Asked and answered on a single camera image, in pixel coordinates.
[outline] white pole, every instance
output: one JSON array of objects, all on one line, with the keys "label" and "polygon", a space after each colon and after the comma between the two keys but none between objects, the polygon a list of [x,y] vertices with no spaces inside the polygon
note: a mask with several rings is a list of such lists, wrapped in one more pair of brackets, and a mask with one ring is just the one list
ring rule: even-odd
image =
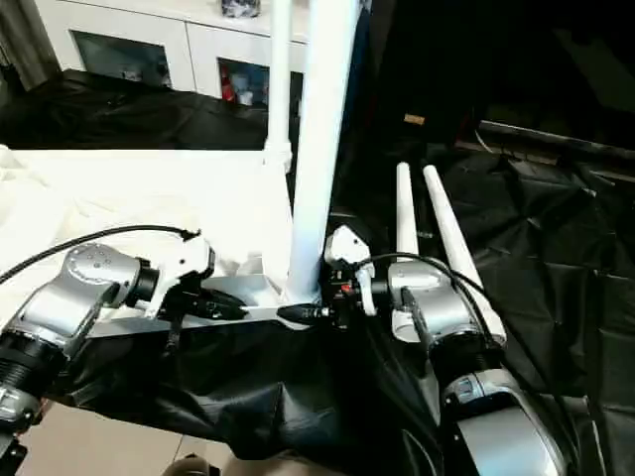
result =
[{"label": "white pole", "polygon": [[291,167],[289,141],[289,94],[291,69],[292,0],[271,2],[271,66],[269,69],[269,127],[265,152],[267,159],[279,161],[286,171]]},{"label": "white pole", "polygon": [[289,302],[319,299],[319,264],[358,14],[358,0],[311,2],[293,242],[284,292]]},{"label": "white pole", "polygon": [[[426,178],[428,193],[433,203],[441,237],[444,241],[449,266],[453,270],[466,275],[479,286],[482,286],[480,276],[478,276],[474,261],[472,260],[472,255],[467,248],[452,207],[449,204],[444,185],[441,182],[437,169],[434,166],[424,167],[424,177]],[[505,343],[507,334],[498,314],[494,312],[487,299],[479,292],[472,290],[472,295],[483,313],[483,317],[492,336],[496,338],[499,343]]]},{"label": "white pole", "polygon": [[410,166],[405,162],[397,166],[397,251],[419,254]]}]

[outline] red object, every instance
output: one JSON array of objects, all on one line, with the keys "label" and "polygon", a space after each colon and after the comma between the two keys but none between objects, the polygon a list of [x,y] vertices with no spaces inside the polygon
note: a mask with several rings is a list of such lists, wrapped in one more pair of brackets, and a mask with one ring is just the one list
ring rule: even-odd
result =
[{"label": "red object", "polygon": [[236,95],[229,80],[229,71],[225,66],[220,67],[220,91],[225,101],[236,102]]}]

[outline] cabinet glass door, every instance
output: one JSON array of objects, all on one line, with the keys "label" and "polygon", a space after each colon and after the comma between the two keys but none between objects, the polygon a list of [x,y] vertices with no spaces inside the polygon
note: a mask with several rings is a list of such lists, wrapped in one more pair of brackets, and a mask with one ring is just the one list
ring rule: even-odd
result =
[{"label": "cabinet glass door", "polygon": [[73,30],[71,34],[86,71],[172,87],[164,47]]},{"label": "cabinet glass door", "polygon": [[[218,59],[221,96],[226,101],[245,106],[267,108],[269,105],[269,67],[233,59]],[[303,75],[291,73],[290,109],[299,116]]]}]

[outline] white pipe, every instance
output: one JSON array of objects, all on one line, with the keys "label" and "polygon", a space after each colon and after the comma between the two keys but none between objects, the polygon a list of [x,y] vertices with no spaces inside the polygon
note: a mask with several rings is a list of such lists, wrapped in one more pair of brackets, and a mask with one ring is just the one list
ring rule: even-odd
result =
[{"label": "white pipe", "polygon": [[[428,193],[430,194],[435,216],[437,217],[437,224],[439,225],[439,230],[441,231],[441,236],[444,241],[449,266],[455,271],[466,275],[479,286],[482,286],[480,276],[478,276],[474,261],[472,260],[472,255],[467,248],[452,207],[449,204],[444,185],[441,182],[437,169],[434,166],[424,167],[424,177],[426,178]],[[507,334],[505,333],[505,327],[498,314],[494,312],[487,299],[479,292],[472,291],[472,295],[483,313],[483,317],[492,336],[501,344],[505,343]]]},{"label": "white pipe", "polygon": [[419,254],[410,166],[405,162],[397,166],[397,251]]},{"label": "white pipe", "polygon": [[269,69],[269,126],[265,152],[286,171],[291,167],[289,141],[290,50],[293,1],[271,2],[271,66]]},{"label": "white pipe", "polygon": [[319,264],[358,14],[358,0],[311,2],[293,242],[284,291],[291,303],[319,299]]}]

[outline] white cabinet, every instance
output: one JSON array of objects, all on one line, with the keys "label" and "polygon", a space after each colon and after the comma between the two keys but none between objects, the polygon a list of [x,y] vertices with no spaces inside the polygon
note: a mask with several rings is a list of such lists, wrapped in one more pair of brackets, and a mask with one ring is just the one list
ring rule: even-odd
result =
[{"label": "white cabinet", "polygon": [[[202,94],[221,97],[221,69],[230,73],[240,67],[237,63],[268,66],[271,63],[271,39],[259,35],[188,24],[191,63],[196,90]],[[291,43],[291,70],[304,72],[306,45]],[[302,89],[302,78],[293,74],[292,89]]]},{"label": "white cabinet", "polygon": [[[253,19],[227,19],[214,0],[36,3],[62,69],[195,90],[218,98],[222,97],[224,71],[240,98],[248,90],[247,96],[254,102],[266,102],[271,62],[268,0],[262,0],[262,13]],[[308,13],[309,0],[294,0],[292,110],[299,107],[302,92]]]},{"label": "white cabinet", "polygon": [[58,0],[37,5],[62,69],[195,90],[185,22]]}]

